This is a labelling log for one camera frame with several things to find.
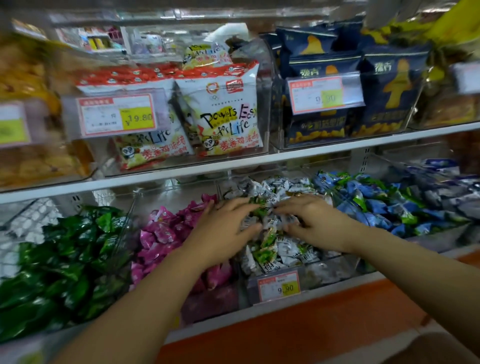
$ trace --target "right hand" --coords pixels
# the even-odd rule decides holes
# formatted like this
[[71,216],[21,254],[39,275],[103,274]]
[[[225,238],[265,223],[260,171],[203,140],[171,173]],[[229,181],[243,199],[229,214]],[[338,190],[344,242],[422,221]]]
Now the right hand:
[[311,194],[291,197],[275,207],[276,214],[300,217],[305,226],[288,224],[283,230],[320,249],[352,253],[355,241],[364,236],[367,226]]

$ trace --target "logo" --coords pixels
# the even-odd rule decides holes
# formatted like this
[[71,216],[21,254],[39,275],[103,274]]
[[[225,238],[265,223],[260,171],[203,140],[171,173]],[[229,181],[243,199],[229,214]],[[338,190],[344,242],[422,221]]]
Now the logo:
[[218,82],[212,82],[207,85],[207,92],[209,94],[216,94],[216,92],[220,89]]
[[227,92],[229,94],[243,91],[243,81],[241,80],[241,78],[237,80],[227,81],[225,85],[227,86]]

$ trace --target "price label holder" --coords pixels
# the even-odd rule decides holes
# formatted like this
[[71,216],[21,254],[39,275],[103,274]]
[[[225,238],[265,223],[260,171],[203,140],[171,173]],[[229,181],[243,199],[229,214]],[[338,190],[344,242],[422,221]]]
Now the price label holder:
[[150,93],[81,97],[77,108],[83,137],[150,132],[159,127]]
[[287,79],[294,115],[365,106],[360,72]]
[[0,148],[32,142],[22,102],[0,104]]
[[301,292],[299,274],[296,270],[277,274],[273,277],[261,278],[257,283],[260,302],[276,300]]
[[454,63],[451,69],[460,95],[480,93],[480,61]]

